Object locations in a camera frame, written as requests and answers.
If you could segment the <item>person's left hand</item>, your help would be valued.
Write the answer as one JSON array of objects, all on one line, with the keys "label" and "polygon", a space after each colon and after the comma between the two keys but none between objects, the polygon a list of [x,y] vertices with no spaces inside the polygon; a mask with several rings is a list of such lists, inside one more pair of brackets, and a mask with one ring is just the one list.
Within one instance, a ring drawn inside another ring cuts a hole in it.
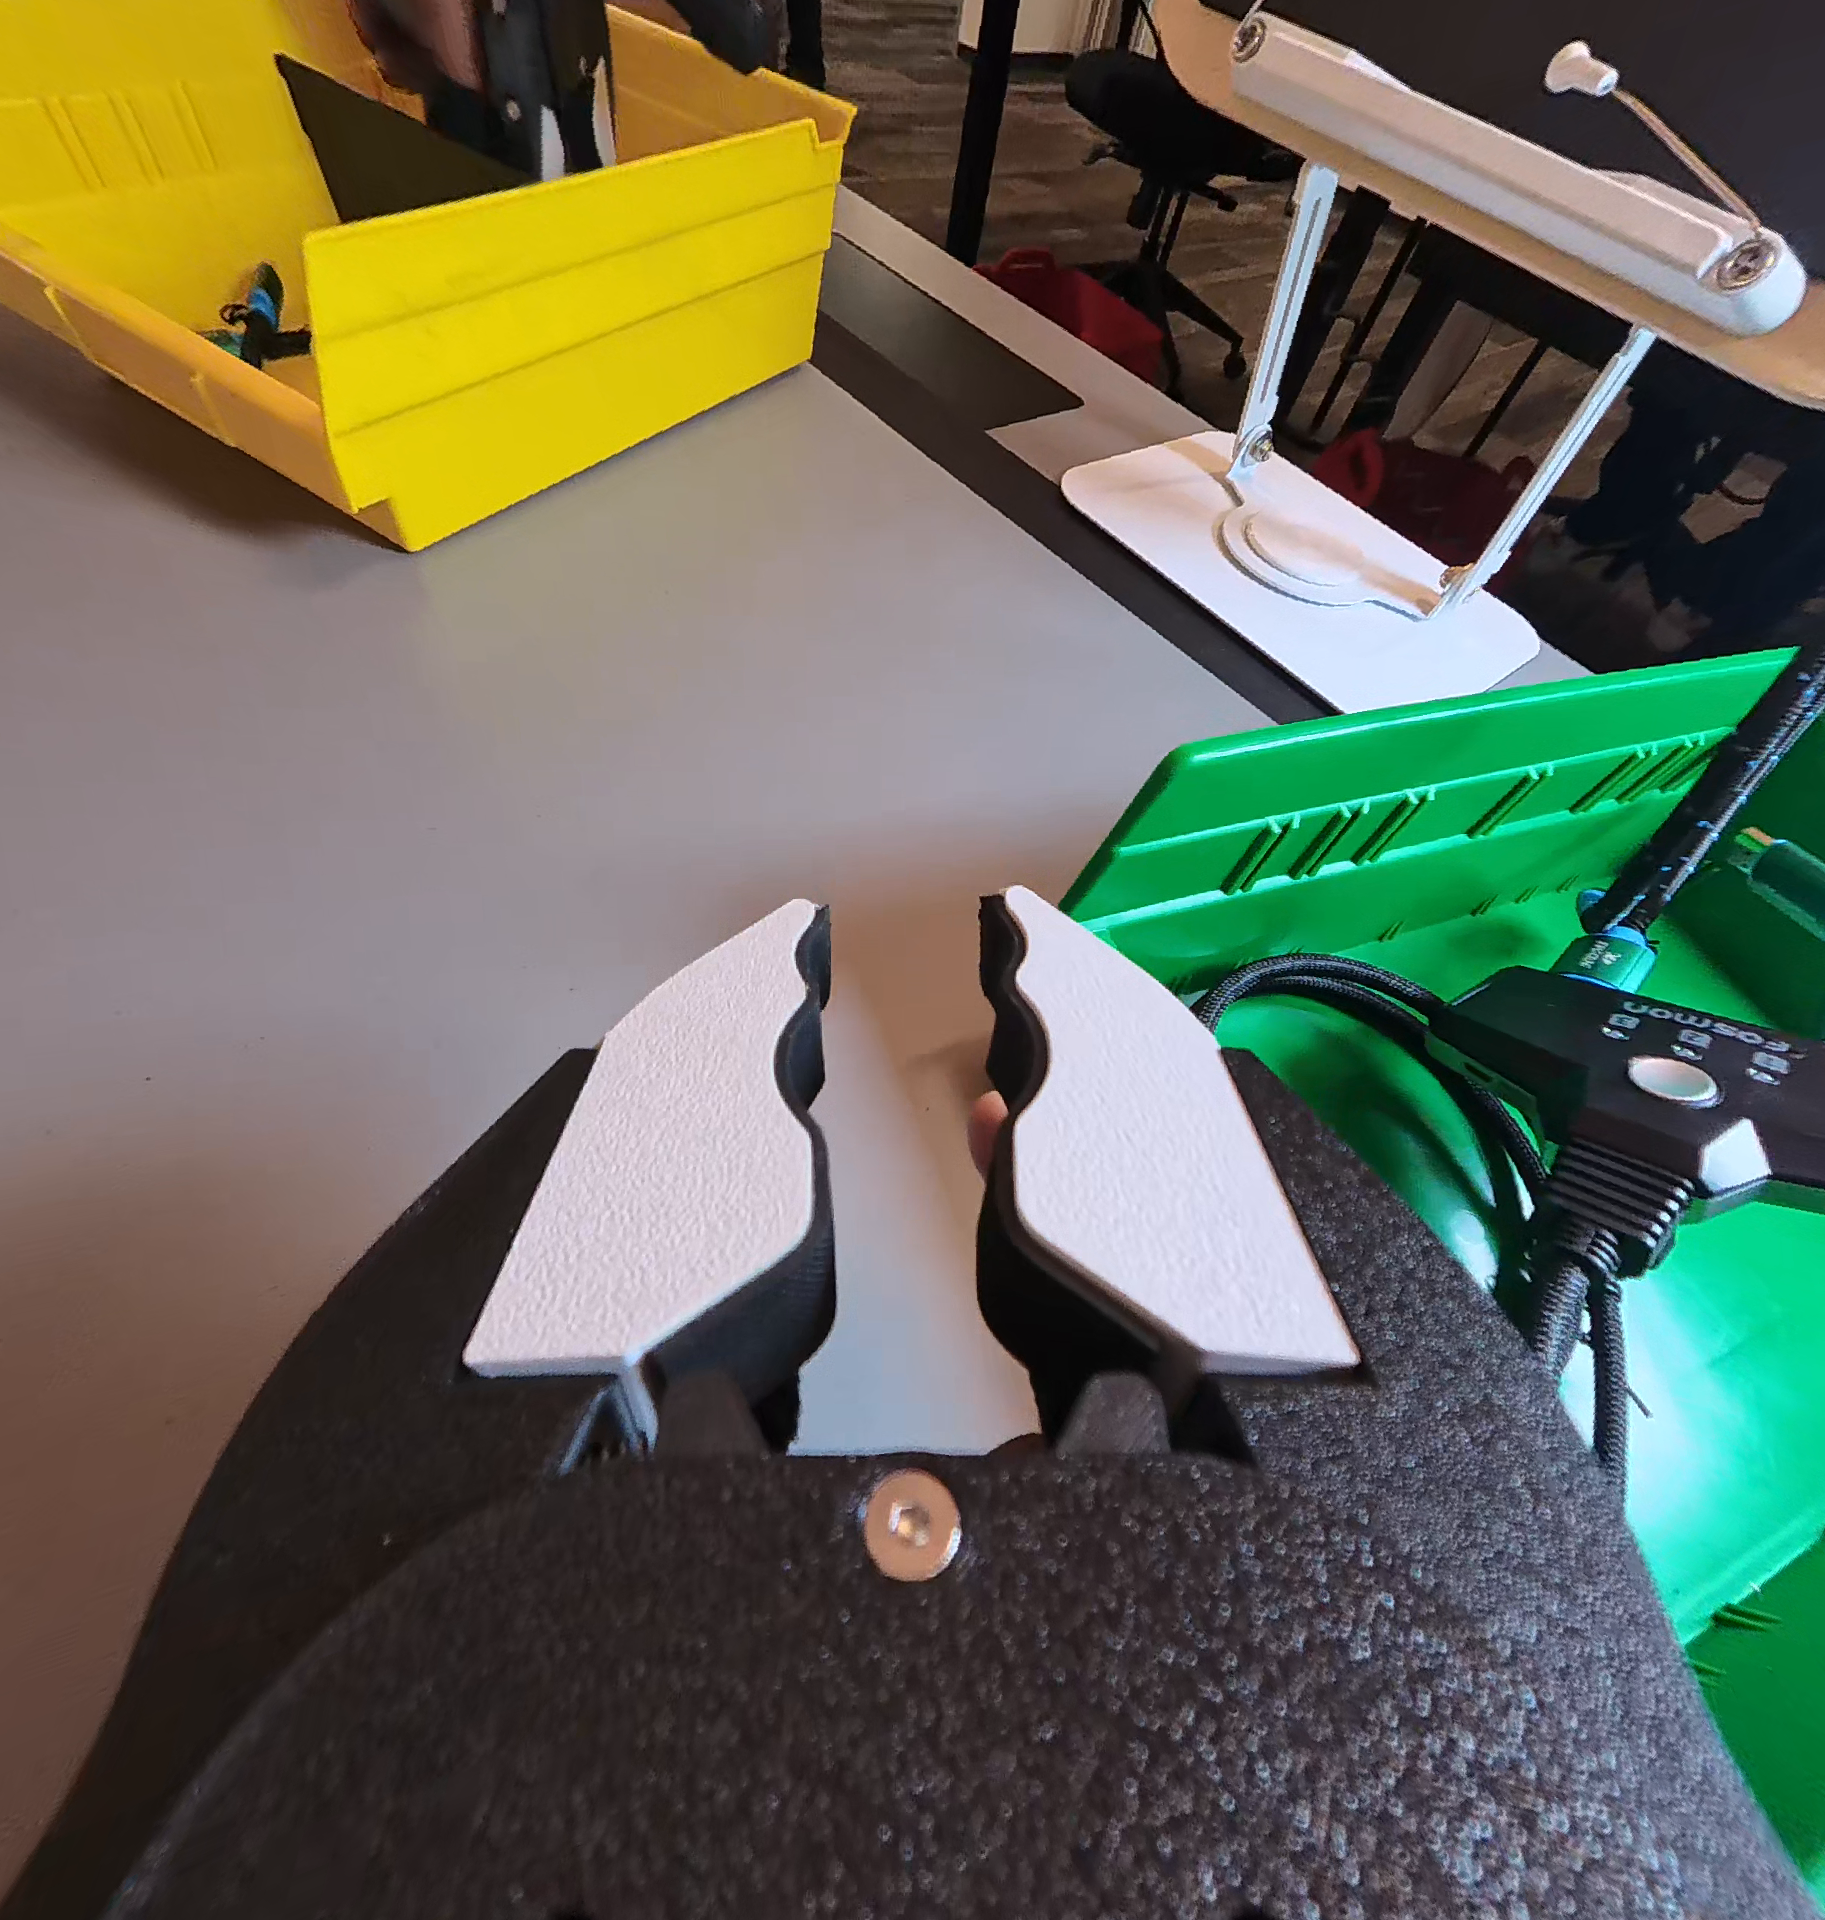
[{"label": "person's left hand", "polygon": [[430,98],[479,91],[483,64],[473,3],[348,3],[356,31],[387,83]]}]

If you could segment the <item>black office chair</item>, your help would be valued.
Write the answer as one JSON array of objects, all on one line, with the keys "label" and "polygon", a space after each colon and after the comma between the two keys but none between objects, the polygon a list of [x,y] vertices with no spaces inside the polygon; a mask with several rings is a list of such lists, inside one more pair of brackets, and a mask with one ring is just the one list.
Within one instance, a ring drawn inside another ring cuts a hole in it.
[{"label": "black office chair", "polygon": [[1080,54],[1068,67],[1065,100],[1102,137],[1089,161],[1120,161],[1140,179],[1127,208],[1127,222],[1143,234],[1138,254],[1084,271],[1156,326],[1180,313],[1205,327],[1225,341],[1231,363],[1240,360],[1240,331],[1174,277],[1169,254],[1192,200],[1231,211],[1234,198],[1224,180],[1290,180],[1299,157],[1194,100],[1158,56]]}]

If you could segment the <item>white tipped pin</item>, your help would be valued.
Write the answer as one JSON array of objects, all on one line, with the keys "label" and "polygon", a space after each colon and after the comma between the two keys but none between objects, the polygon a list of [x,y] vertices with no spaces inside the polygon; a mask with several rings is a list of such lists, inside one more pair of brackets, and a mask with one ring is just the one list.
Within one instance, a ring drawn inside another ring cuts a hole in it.
[{"label": "white tipped pin", "polygon": [[1572,39],[1560,47],[1543,70],[1546,93],[1577,93],[1593,100],[1616,100],[1730,215],[1739,218],[1752,237],[1764,234],[1764,221],[1739,191],[1723,179],[1703,155],[1673,133],[1668,121],[1632,93],[1618,67],[1600,61],[1590,43]]}]

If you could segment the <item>black HDMI switch box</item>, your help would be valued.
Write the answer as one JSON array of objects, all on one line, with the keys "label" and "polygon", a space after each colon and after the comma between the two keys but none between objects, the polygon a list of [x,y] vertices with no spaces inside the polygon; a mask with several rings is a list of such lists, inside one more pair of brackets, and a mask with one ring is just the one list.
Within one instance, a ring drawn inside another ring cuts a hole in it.
[{"label": "black HDMI switch box", "polygon": [[1510,969],[1430,1016],[1430,1042],[1553,1146],[1600,1146],[1691,1191],[1825,1212],[1825,1042]]}]

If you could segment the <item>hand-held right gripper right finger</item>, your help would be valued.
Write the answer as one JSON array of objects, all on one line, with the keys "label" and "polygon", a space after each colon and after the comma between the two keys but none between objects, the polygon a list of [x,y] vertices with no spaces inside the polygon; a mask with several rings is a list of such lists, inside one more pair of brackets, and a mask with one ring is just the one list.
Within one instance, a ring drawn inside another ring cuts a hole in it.
[{"label": "hand-held right gripper right finger", "polygon": [[980,902],[1002,1097],[980,1310],[1038,1398],[1136,1373],[1358,1368],[1355,1340],[1214,1032],[1150,973],[1015,885]]}]

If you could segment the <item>yellow plastic bin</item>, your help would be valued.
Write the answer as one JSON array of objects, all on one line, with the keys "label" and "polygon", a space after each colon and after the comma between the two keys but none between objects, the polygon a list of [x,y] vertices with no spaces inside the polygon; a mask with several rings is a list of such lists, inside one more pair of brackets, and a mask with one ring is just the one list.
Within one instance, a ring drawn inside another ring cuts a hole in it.
[{"label": "yellow plastic bin", "polygon": [[792,371],[851,105],[608,6],[615,164],[339,226],[274,56],[425,122],[348,5],[0,5],[0,305],[406,551]]}]

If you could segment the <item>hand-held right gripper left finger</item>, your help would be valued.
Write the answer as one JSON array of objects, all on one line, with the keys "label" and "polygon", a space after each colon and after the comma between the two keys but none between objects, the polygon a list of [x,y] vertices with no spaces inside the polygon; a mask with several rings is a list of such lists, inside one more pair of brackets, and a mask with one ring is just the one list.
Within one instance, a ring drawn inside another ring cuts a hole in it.
[{"label": "hand-held right gripper left finger", "polygon": [[788,1389],[836,1304],[823,1081],[829,909],[789,901],[644,995],[594,1049],[466,1340],[480,1376],[660,1398]]}]

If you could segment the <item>green plastic bin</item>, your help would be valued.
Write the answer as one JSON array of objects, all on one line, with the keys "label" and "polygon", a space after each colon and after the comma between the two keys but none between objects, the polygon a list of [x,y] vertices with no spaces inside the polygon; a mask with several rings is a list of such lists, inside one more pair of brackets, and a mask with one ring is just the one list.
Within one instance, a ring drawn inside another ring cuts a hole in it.
[{"label": "green plastic bin", "polygon": [[[1338,952],[1460,995],[1548,965],[1786,661],[1611,673],[1197,740],[1063,898],[1194,995]],[[1825,1909],[1825,1214],[1681,1227],[1626,1284],[1627,1518],[1739,1770]]]}]

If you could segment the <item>red chair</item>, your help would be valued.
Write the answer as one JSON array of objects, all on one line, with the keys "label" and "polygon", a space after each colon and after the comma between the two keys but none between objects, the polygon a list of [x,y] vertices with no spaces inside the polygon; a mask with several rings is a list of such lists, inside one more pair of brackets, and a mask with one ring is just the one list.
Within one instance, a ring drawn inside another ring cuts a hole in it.
[{"label": "red chair", "polygon": [[1165,335],[1094,273],[1061,264],[1049,249],[1013,249],[974,273],[1019,300],[1140,381],[1165,386]]}]

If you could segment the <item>black bin divider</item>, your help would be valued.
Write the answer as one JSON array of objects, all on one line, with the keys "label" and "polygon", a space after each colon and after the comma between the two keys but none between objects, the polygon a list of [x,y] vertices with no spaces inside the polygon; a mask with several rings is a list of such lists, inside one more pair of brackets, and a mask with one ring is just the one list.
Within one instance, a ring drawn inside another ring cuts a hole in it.
[{"label": "black bin divider", "polygon": [[288,54],[274,64],[318,161],[339,226],[502,195],[529,173],[433,133]]}]

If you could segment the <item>black braided cable silver plug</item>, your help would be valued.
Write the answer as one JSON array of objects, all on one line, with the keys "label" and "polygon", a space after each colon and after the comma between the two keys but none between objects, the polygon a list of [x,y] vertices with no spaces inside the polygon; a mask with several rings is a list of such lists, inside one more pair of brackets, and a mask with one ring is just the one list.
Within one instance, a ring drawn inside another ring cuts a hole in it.
[{"label": "black braided cable silver plug", "polygon": [[1380,965],[1333,954],[1282,954],[1224,974],[1192,1008],[1217,1029],[1234,1002],[1299,999],[1370,1024],[1420,1061],[1468,1116],[1479,1145],[1531,1201],[1514,1275],[1525,1287],[1525,1341],[1551,1380],[1572,1348],[1593,1348],[1593,1450],[1616,1494],[1627,1477],[1629,1383],[1623,1340],[1623,1284],[1662,1263],[1691,1191],[1659,1173],[1637,1171],[1600,1146],[1553,1146],[1535,1120],[1476,1081],[1430,1042],[1430,1016],[1446,999]]}]

